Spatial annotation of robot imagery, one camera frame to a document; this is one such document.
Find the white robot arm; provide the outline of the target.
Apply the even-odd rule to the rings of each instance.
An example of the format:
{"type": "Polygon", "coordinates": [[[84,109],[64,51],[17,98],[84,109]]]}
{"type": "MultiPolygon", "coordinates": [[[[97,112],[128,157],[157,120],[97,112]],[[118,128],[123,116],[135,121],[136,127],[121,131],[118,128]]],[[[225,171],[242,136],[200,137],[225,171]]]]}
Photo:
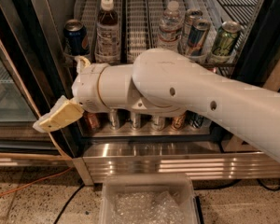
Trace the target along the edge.
{"type": "Polygon", "coordinates": [[[90,63],[76,57],[73,98],[60,97],[34,128],[50,133],[85,111],[202,115],[280,163],[280,93],[217,75],[168,49],[148,49],[132,64],[90,63]]]}

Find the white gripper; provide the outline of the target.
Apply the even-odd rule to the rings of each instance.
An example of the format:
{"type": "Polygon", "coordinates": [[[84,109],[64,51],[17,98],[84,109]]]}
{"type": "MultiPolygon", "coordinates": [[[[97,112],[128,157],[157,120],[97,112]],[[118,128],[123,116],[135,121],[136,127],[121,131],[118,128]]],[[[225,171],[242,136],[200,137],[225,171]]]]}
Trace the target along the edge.
{"type": "Polygon", "coordinates": [[[99,80],[108,64],[91,64],[84,56],[76,56],[75,61],[77,62],[77,77],[72,85],[75,99],[67,99],[62,95],[50,112],[34,123],[35,130],[41,133],[58,131],[79,120],[84,110],[91,113],[109,112],[99,92],[99,80]]]}

